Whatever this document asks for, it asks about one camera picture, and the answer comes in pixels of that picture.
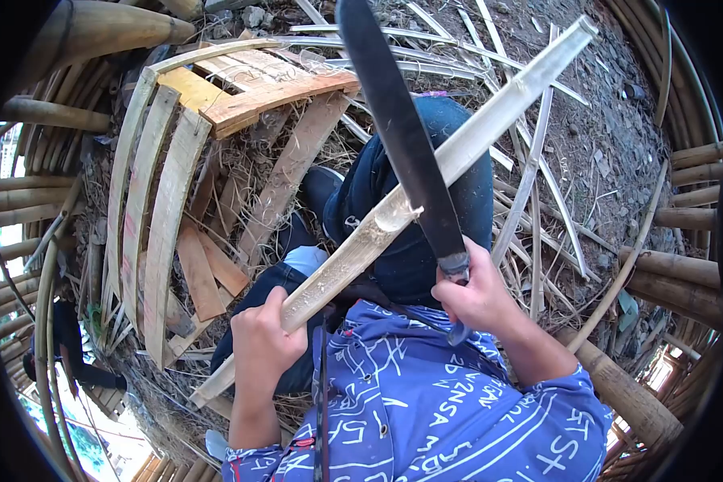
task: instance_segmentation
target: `dirt ground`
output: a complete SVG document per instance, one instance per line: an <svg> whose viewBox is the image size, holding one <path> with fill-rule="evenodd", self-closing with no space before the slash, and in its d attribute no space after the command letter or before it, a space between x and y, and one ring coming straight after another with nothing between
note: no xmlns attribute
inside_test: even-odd
<svg viewBox="0 0 723 482"><path fill-rule="evenodd" d="M457 3L448 1L416 0L427 12L444 26L456 38L471 43L471 38L457 13ZM333 22L333 2L312 2L322 14ZM376 2L378 18L381 25L397 28L429 30L416 15L406 7L402 0ZM617 250L619 246L634 243L637 226L642 223L648 201L656 185L660 169L660 160L669 155L669 146L662 132L654 127L652 117L655 109L656 92L650 89L644 72L637 65L635 53L621 31L620 25L612 16L603 2L586 2L582 0L534 1L499 3L487 0L507 54L511 59L521 63L529 62L548 44L548 25L553 22L561 28L567 28L580 14L586 13L600 30L599 37L580 53L559 81L569 86L591 104L586 107L559 91L555 91L549 119L547 137L544 146L545 155L551 170L560 180L560 192L566 199L574 222L582 224L603 237ZM278 0L263 5L274 15L272 26L256 32L263 35L286 35L291 25L307 25L312 22L296 5L288 0ZM465 2L465 9L476 26L479 35L488 49L492 49L490 35L482 18L478 15L476 4L472 0ZM202 29L198 40L225 39L238 36L243 31L241 12L233 12L232 16L223 17L209 14L197 24ZM536 22L542 27L538 32ZM415 41L418 47L427 49L431 45ZM456 57L453 48L434 47L430 50L441 55ZM322 55L334 55L332 51L322 50ZM496 72L501 72L495 65ZM490 93L478 81L454 80L442 76L427 74L405 75L410 89L414 92L447 90L461 95L453 97L469 110L476 110L490 99ZM645 98L633 99L626 96L625 84L640 86ZM125 110L119 98L113 99L116 107L116 119L122 119ZM247 218L247 203L251 203L251 195L258 193L267 179L273 162L280 149L286 144L289 127L294 125L304 106L297 105L290 116L287 126L271 148L263 148L251 141L251 131L244 131L230 140L221 143L209 142L202 159L221 151L222 171L218 192L222 181L228 175L236 176L237 182L249 185L248 198L241 217ZM538 102L527 111L527 121L531 132L535 127ZM351 107L348 113L362 127L373 133L372 119L363 111ZM505 134L496 144L507 156L514 158L511 139ZM355 155L362 148L362 143L350 132L338 125L330 139L322 148L317 163L326 163L339 170L347 170ZM86 170L86 192L88 193L88 210L84 220L78 222L78 255L84 252L88 243L89 226L98 218L106 217L106 203L109 185L109 169L112 162L114 147L92 141L90 156L84 156ZM496 165L496 176L499 180L517 186L520 173L515 168L511 173ZM554 200L539 177L538 182L541 200L551 207L556 207ZM660 205L667 203L669 186L662 191ZM560 242L567 239L564 226L559 221L544 215L542 226ZM239 231L234 231L230 243L236 245ZM531 239L520 234L525 246ZM583 319L566 319L554 300L547 303L540 323L546 329L554 329L561 323L580 326L588 314L589 307L599 301L597 295L610 284L618 270L616 257L595 244L587 237L581 237L580 243L588 265L601 277L602 283L585 280L564 265L557 253L543 248L543 269L549 271L551 279L570 298L574 306L583 309ZM649 236L646 248L658 251L674 251L675 242L667 228L654 227ZM270 253L266 257L267 265L276 262L278 253ZM187 296L183 275L179 262L175 262L172 285L177 297L183 301L190 312L192 302ZM641 314L647 313L641 304ZM227 328L227 319L220 317L196 342L197 348L216 345ZM642 341L642 326L639 337ZM605 349L609 330L605 323L600 324L594 341ZM123 372L129 379L131 389L127 404L135 412L140 428L150 439L155 448L164 450L175 461L192 462L196 458L179 438L204 447L203 435L207 429L218 429L227 432L227 421L212 410L204 408L191 412L183 408L188 403L187 397L208 376L208 363L205 361L178 361L174 367L166 371L158 371L155 364L146 356L136 354L144 349L143 343L134 335L129 335L108 358L113 369ZM310 397L303 394L296 397L283 397L278 401L278 409L283 427L296 429L302 413L308 408Z"/></svg>

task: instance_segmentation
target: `jeans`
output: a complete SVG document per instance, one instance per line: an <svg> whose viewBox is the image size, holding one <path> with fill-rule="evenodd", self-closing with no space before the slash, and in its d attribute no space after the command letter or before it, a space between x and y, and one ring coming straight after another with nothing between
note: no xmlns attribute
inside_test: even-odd
<svg viewBox="0 0 723 482"><path fill-rule="evenodd" d="M446 97L414 99L432 145L436 148L470 117L469 111ZM371 208L393 189L398 180L376 134L364 146L348 171L345 181L330 196L324 211L324 227L338 245L353 232ZM464 235L478 245L490 249L492 240L492 162L484 153L450 188L455 212ZM287 255L286 262L266 269L244 296L233 314L265 303L270 290L277 285L292 293L318 265L306 268L312 261L310 249L298 247ZM303 250L299 256L293 253ZM425 240L420 226L410 225L378 257L373 276L380 289L396 304L421 304L441 309L431 296L436 280L436 258ZM276 386L276 394L310 391L313 372L311 358L313 330L323 322L321 312L308 321L308 349L287 370ZM233 337L228 327L212 355L210 372L214 373L233 351Z"/></svg>

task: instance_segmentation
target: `orange wooden board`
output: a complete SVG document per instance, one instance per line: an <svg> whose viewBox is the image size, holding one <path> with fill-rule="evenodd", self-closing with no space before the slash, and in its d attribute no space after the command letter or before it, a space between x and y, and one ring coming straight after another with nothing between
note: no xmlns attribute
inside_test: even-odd
<svg viewBox="0 0 723 482"><path fill-rule="evenodd" d="M196 307L198 319L203 322L225 313L226 308L222 304L220 295L217 294L216 282L206 259L206 253L198 239L198 230L187 219L183 219L180 225L180 235L176 238L176 252L180 256L187 289Z"/></svg>

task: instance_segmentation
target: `shirt sleeve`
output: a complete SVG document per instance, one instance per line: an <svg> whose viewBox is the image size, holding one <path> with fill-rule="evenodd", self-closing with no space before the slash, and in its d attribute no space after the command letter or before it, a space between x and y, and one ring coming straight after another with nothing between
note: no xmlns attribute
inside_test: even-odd
<svg viewBox="0 0 723 482"><path fill-rule="evenodd" d="M278 468L282 452L278 444L261 449L226 449L226 459L221 468L223 482L270 480Z"/></svg>
<svg viewBox="0 0 723 482"><path fill-rule="evenodd" d="M578 420L579 425L582 421L589 421L589 424L583 425L584 430L593 427L605 435L611 428L613 423L611 409L600 403L594 394L594 385L589 378L589 373L580 363L572 375L544 380L522 390L525 396L536 400L540 400L545 392L557 394L552 408L557 412L568 414L567 420Z"/></svg>

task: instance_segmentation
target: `knee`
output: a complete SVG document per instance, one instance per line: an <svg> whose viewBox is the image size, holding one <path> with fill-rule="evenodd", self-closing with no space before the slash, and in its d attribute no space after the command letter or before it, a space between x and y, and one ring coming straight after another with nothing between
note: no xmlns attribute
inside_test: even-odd
<svg viewBox="0 0 723 482"><path fill-rule="evenodd" d="M471 112L449 97L416 97L414 103L434 148L471 117Z"/></svg>

